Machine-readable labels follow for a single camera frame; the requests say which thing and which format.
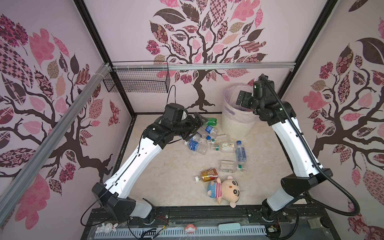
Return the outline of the white bin pink liner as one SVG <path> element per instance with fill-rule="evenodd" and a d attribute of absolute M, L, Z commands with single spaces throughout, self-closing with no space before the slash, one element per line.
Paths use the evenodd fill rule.
<path fill-rule="evenodd" d="M 243 140 L 252 130 L 259 117 L 252 110 L 236 105 L 240 91 L 251 92 L 246 84 L 233 84 L 223 93 L 221 130 L 232 139 Z"/>

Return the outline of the Pocari Sweat blue bottle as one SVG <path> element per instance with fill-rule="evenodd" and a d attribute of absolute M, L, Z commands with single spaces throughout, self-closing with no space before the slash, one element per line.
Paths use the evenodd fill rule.
<path fill-rule="evenodd" d="M 211 136 L 217 136 L 218 135 L 218 130 L 215 128 L 215 127 L 213 127 L 213 126 L 210 126 L 210 125 L 207 125 L 207 124 L 205 124 L 204 126 L 203 126 L 203 129 L 209 134 L 209 135 L 211 135 Z"/>

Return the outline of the red yellow label tea bottle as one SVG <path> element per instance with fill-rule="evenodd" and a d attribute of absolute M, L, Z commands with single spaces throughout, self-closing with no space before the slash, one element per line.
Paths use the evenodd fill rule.
<path fill-rule="evenodd" d="M 195 181 L 196 182 L 210 182 L 214 181 L 218 178 L 218 172 L 215 168 L 211 168 L 209 170 L 201 172 L 199 176 L 195 176 Z"/>

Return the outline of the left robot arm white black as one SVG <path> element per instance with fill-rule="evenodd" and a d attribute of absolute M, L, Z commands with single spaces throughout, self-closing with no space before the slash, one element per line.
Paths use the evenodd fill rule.
<path fill-rule="evenodd" d="M 166 145 L 180 140 L 190 140 L 208 119 L 198 113 L 190 115 L 179 104 L 165 106 L 164 113 L 143 131 L 138 146 L 124 164 L 104 183 L 96 183 L 92 192 L 112 218 L 119 223 L 130 217 L 148 219 L 155 217 L 155 206 L 146 200 L 134 200 L 129 194 L 151 160 Z"/>

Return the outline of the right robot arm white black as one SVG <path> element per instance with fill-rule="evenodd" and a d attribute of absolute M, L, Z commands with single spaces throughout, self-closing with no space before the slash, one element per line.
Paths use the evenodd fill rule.
<path fill-rule="evenodd" d="M 304 192 L 331 177 L 306 147 L 306 140 L 298 126 L 296 114 L 288 102 L 277 95 L 274 82 L 264 74 L 253 83 L 253 92 L 240 91 L 236 105 L 250 109 L 274 130 L 293 173 L 281 179 L 281 187 L 262 203 L 262 217 L 271 222 L 275 214 L 304 197 Z"/>

